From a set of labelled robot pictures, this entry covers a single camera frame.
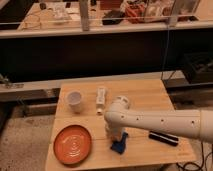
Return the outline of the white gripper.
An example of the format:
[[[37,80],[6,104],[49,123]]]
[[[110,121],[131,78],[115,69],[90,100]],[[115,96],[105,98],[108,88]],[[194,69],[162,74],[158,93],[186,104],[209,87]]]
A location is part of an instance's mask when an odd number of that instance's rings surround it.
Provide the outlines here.
[[[118,154],[123,154],[126,149],[126,139],[128,134],[124,127],[106,124],[105,125],[106,136],[114,141],[110,147],[111,150]]]

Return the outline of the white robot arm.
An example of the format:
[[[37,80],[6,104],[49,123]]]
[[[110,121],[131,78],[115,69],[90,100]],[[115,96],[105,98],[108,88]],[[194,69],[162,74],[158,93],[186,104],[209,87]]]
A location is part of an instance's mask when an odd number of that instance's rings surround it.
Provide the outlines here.
[[[123,154],[126,148],[125,127],[198,139],[213,144],[213,110],[130,109],[129,99],[117,96],[104,114],[105,130],[111,149]]]

